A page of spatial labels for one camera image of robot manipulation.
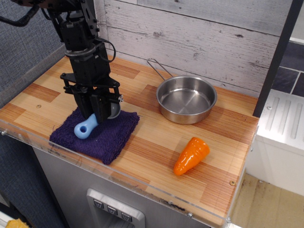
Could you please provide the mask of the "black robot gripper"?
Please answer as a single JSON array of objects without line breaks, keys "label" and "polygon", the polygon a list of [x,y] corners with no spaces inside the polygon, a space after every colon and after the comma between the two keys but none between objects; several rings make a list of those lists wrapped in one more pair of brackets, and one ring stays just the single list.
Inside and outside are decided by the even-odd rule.
[{"label": "black robot gripper", "polygon": [[120,83],[110,77],[110,62],[104,46],[90,46],[82,51],[66,50],[73,73],[63,73],[64,90],[73,94],[85,119],[93,113],[97,123],[111,115],[111,103],[123,101]]}]

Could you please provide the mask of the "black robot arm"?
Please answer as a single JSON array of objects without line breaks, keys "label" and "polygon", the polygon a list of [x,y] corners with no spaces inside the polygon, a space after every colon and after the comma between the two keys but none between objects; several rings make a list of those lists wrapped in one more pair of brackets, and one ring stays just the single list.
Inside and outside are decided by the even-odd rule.
[{"label": "black robot arm", "polygon": [[95,115],[100,124],[111,115],[111,105],[119,104],[119,82],[110,77],[107,40],[98,35],[99,27],[88,0],[17,0],[29,12],[13,25],[25,26],[39,9],[47,10],[60,41],[65,44],[73,72],[63,73],[64,90],[72,94],[85,119]]}]

